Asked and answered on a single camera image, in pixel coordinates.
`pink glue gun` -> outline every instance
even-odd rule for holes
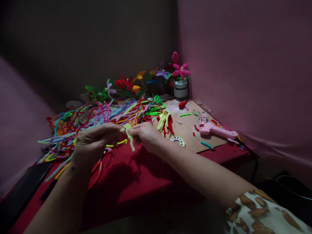
[[[226,139],[229,138],[232,140],[234,140],[238,136],[238,133],[235,131],[224,130],[213,125],[211,122],[208,121],[208,117],[206,114],[201,115],[199,126],[199,133],[203,135],[208,135],[210,132],[212,132],[218,136],[224,137]]]

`wooden board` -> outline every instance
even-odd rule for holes
[[[168,100],[164,102],[166,105],[166,109],[168,112],[171,113],[172,119],[173,119],[173,131],[175,132],[176,136],[180,136],[183,138],[185,142],[185,147],[192,152],[198,153],[204,150],[208,150],[209,148],[203,144],[201,144],[201,141],[204,141],[213,147],[217,147],[220,145],[224,145],[227,143],[227,141],[219,137],[213,133],[210,133],[209,135],[200,135],[199,132],[195,130],[194,124],[196,124],[197,128],[199,128],[199,118],[200,115],[204,112],[209,120],[212,119],[212,117],[205,112],[200,106],[198,106],[194,101],[190,101],[186,104],[186,106],[189,108],[189,111],[186,109],[180,110],[178,106],[177,100]],[[191,113],[192,115],[183,116],[180,117],[182,114],[188,114]],[[154,127],[157,127],[158,121],[157,119],[153,123]],[[171,134],[166,134],[166,138],[170,138]]]

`pliers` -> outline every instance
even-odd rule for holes
[[[92,189],[96,184],[97,182],[100,180],[101,178],[101,175],[102,175],[102,171],[103,171],[103,162],[102,162],[102,159],[104,158],[105,154],[107,153],[107,150],[104,151],[102,157],[98,160],[98,162],[94,165],[92,171],[91,171],[91,176],[96,172],[96,170],[99,168],[98,170],[98,174],[95,178],[95,180],[89,185],[89,188],[88,190]]]

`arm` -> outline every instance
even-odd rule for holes
[[[223,209],[229,208],[241,194],[256,189],[221,165],[162,137],[150,123],[136,125],[129,133],[138,136],[147,151],[163,159],[190,186]]]
[[[92,167],[103,155],[106,144],[121,135],[121,128],[102,124],[78,134],[70,166],[26,228],[26,234],[78,233]]]

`person's left hand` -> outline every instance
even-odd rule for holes
[[[80,171],[91,171],[94,164],[103,155],[106,145],[119,140],[122,126],[105,123],[81,131],[77,135],[76,146],[72,154],[71,168]]]

